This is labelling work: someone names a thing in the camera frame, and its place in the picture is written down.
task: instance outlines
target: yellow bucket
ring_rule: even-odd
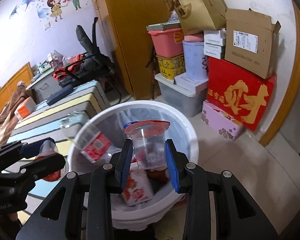
[[[184,55],[166,58],[156,55],[158,58],[159,69],[162,76],[167,79],[173,80],[175,76],[178,76],[186,71],[185,57]]]

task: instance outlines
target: screw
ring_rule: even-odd
[[[223,176],[225,176],[226,178],[230,178],[232,176],[232,173],[230,171],[224,171]]]
[[[9,194],[12,195],[14,193],[14,188],[9,189]]]
[[[68,179],[73,179],[74,177],[75,177],[75,173],[73,171],[71,171],[67,174]]]
[[[106,163],[106,164],[103,165],[103,168],[104,168],[105,170],[109,170],[109,169],[112,168],[112,164],[111,164],[111,163]]]
[[[195,168],[195,164],[194,163],[187,163],[187,165],[186,165],[186,167],[188,168],[188,169],[194,169]]]

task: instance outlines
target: yellow stripe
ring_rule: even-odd
[[[57,148],[58,148],[59,153],[63,156],[67,156],[69,149],[71,147],[71,144],[72,144],[72,141],[64,141],[64,142],[57,143]],[[34,160],[35,157],[32,157],[30,159],[23,158],[23,160]]]
[[[18,212],[18,219],[20,220],[20,222],[22,224],[24,224],[28,219],[29,219],[29,215],[23,211],[19,211]]]
[[[31,117],[31,118],[29,118],[27,120],[24,120],[23,122],[18,123],[14,129],[16,130],[16,129],[22,127],[22,126],[25,126],[25,125],[30,124],[32,122],[35,122],[35,121],[37,121],[37,120],[39,120],[41,118],[47,117],[47,116],[52,115],[52,114],[57,113],[57,112],[60,112],[60,111],[62,111],[64,109],[67,109],[67,108],[69,108],[71,106],[78,105],[78,104],[80,104],[82,102],[85,102],[85,101],[90,101],[90,103],[92,104],[93,108],[97,111],[97,113],[101,112],[101,108],[100,108],[100,106],[98,104],[98,101],[94,97],[93,93],[89,93],[89,94],[84,95],[82,97],[75,98],[75,99],[73,99],[73,100],[71,100],[69,102],[66,102],[66,103],[64,103],[64,104],[62,104],[60,106],[56,106],[54,108],[50,108],[50,109],[44,111],[43,113],[40,113],[40,114],[38,114],[36,116],[33,116],[33,117]]]

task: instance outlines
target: cartoon girl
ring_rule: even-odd
[[[51,7],[51,11],[52,13],[50,14],[50,17],[55,17],[56,18],[56,22],[57,22],[57,16],[60,17],[60,20],[62,20],[61,14],[61,7],[65,7],[65,6],[61,6],[60,3],[61,0],[48,0],[47,1],[47,5],[49,7]]]

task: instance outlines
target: blanket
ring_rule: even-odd
[[[9,102],[0,113],[0,146],[7,142],[13,129],[19,122],[14,111],[27,97],[25,86],[18,86],[17,90],[12,94]]]

